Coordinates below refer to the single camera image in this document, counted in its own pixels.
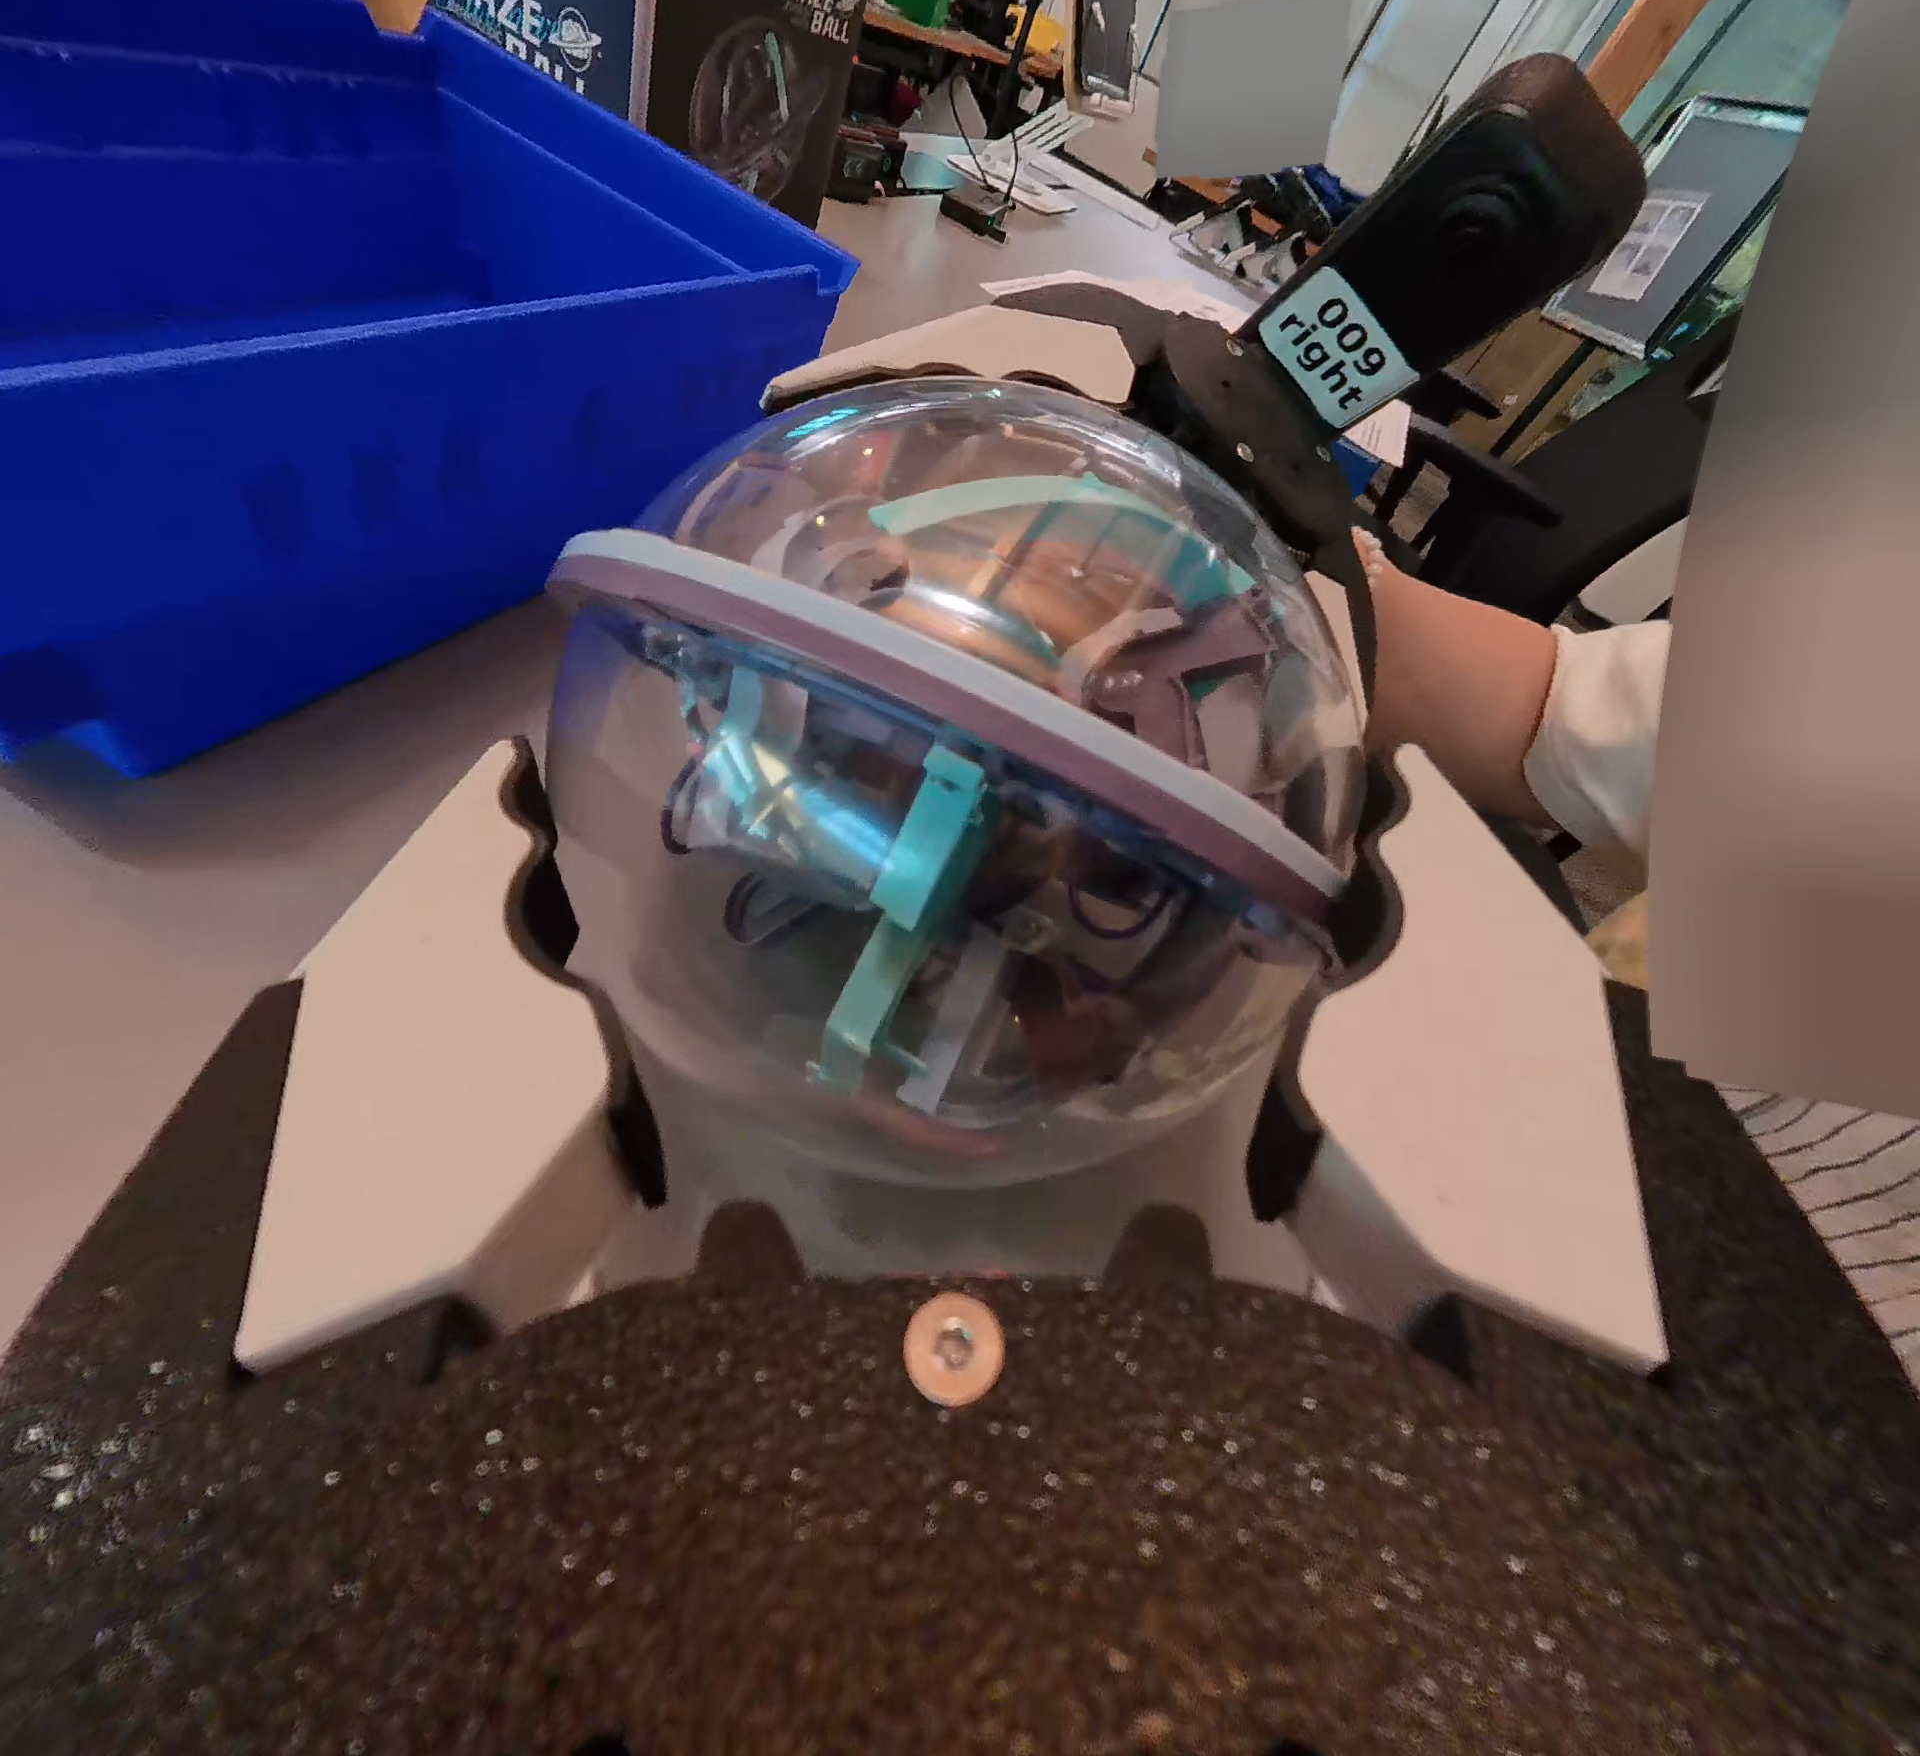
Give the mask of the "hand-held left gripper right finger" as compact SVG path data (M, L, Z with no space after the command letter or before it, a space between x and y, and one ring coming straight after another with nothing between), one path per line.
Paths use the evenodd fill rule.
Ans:
M1476 1307L1639 1377L1668 1329L1596 954L1417 748L1367 786L1334 980L1289 1033L1250 1205L1342 1312Z

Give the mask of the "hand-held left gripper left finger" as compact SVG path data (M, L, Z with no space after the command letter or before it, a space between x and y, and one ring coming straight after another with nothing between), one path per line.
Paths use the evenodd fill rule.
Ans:
M540 763L493 744L307 953L232 1356L400 1315L517 1332L666 1203L660 1126L578 921Z

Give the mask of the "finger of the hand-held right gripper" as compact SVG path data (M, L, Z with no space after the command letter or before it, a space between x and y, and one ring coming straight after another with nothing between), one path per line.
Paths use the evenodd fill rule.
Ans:
M1191 280L1053 273L994 280L986 303L899 328L774 376L761 410L774 416L886 382L975 379L1031 385L1125 410L1176 321L1234 330L1247 301Z
M1380 541L1350 525L1342 543L1311 554L1311 597L1324 617L1345 671L1364 744L1387 744L1388 726L1378 707L1380 631L1376 571Z

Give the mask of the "clear plastic maze ball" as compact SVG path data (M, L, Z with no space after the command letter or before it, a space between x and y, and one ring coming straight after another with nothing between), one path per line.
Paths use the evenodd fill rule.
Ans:
M1363 685L1189 450L1045 382L824 392L549 576L598 989L715 1121L892 1183L1113 1161L1339 966Z

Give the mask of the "person's right forearm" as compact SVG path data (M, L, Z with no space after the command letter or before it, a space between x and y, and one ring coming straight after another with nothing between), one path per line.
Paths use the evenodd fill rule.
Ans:
M1540 734L1559 667L1549 626L1434 589L1382 552L1374 573L1376 707L1387 763L1420 750L1471 807L1547 831L1549 810L1525 765Z

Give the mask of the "black office chair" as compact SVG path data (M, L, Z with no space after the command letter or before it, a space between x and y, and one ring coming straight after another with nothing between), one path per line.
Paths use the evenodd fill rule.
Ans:
M1616 401L1516 469L1447 453L1449 496L1411 569L1430 586L1550 626L1665 617L1716 399Z

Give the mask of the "white printed t-shirt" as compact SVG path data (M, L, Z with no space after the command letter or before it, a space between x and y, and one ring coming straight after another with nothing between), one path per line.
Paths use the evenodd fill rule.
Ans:
M1582 848L1644 862L1668 671L1665 619L1552 628L1555 669L1525 781ZM1919 1389L1919 1126L1778 1092L1716 1094Z

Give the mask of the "blue plastic bin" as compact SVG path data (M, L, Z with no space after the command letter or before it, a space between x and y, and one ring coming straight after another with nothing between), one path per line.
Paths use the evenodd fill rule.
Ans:
M543 592L858 262L458 23L5 0L2 750L132 779Z

